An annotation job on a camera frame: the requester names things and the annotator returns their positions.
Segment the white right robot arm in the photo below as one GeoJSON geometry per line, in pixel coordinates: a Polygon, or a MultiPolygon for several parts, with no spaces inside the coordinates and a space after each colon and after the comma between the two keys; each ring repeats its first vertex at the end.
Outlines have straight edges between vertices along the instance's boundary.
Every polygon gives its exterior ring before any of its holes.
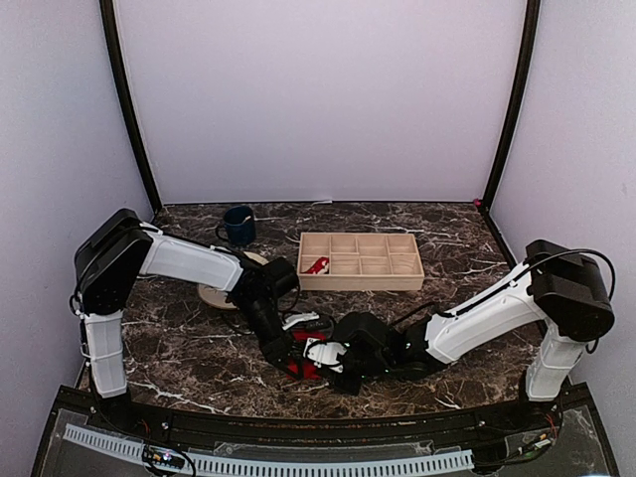
{"type": "Polygon", "coordinates": [[[514,329],[543,322],[547,331],[525,371],[524,395],[507,410],[508,423],[527,431],[544,417],[584,349],[596,347],[615,323],[615,282],[605,281],[599,266],[608,260],[597,250],[537,239],[494,285],[445,311],[424,304],[425,317],[404,329],[369,312],[349,313],[330,341],[341,348],[332,385],[355,396],[366,379],[426,378],[514,329]]]}

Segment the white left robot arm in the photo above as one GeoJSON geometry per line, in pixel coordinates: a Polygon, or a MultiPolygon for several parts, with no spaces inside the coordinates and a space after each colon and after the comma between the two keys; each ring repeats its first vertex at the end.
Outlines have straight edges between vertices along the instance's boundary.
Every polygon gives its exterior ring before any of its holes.
{"type": "Polygon", "coordinates": [[[129,209],[107,219],[76,251],[76,284],[69,299],[79,317],[82,349],[92,382],[105,398],[100,414],[119,433],[140,424],[128,391],[122,320],[142,277],[205,285],[224,293],[244,317],[264,359],[283,372],[294,362],[294,338],[285,329],[279,300],[297,288],[294,266],[278,257],[259,263],[242,251],[203,245],[164,233],[129,209]]]}

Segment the red sock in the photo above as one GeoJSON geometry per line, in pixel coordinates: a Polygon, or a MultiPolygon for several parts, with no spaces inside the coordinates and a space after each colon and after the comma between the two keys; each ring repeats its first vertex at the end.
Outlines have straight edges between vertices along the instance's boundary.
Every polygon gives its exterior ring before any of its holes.
{"type": "Polygon", "coordinates": [[[304,274],[309,275],[321,275],[329,272],[330,259],[328,256],[321,256],[317,258],[306,270],[304,274]]]}
{"type": "Polygon", "coordinates": [[[309,338],[324,340],[327,336],[324,333],[307,331],[293,331],[291,336],[293,338],[292,349],[287,359],[285,371],[296,381],[318,380],[320,375],[317,372],[317,367],[307,360],[303,353],[309,338]]]}

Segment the wooden compartment tray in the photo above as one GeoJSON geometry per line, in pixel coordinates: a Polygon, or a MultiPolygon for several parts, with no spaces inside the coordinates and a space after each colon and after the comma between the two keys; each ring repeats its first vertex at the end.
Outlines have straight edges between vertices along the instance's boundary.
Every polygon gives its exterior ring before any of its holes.
{"type": "Polygon", "coordinates": [[[297,272],[304,291],[417,291],[424,279],[412,234],[303,233],[297,272]],[[321,256],[329,272],[304,274],[321,256]]]}

